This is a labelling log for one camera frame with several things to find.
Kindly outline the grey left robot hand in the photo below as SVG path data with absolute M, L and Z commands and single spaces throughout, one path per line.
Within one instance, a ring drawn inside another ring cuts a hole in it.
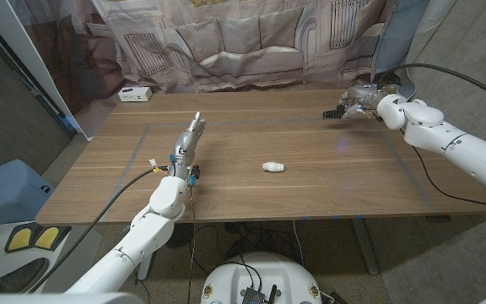
M 206 121 L 201 118 L 201 112 L 197 111 L 194 118 L 177 137 L 174 143 L 170 161 L 179 166 L 190 166 L 194 161 L 195 149 L 206 127 Z

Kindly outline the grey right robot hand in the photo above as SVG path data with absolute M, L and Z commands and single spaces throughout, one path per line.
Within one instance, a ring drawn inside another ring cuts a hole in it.
M 370 114 L 386 96 L 387 93 L 379 90 L 376 84 L 356 84 L 339 98 L 338 104 L 343 108 L 341 118 Z

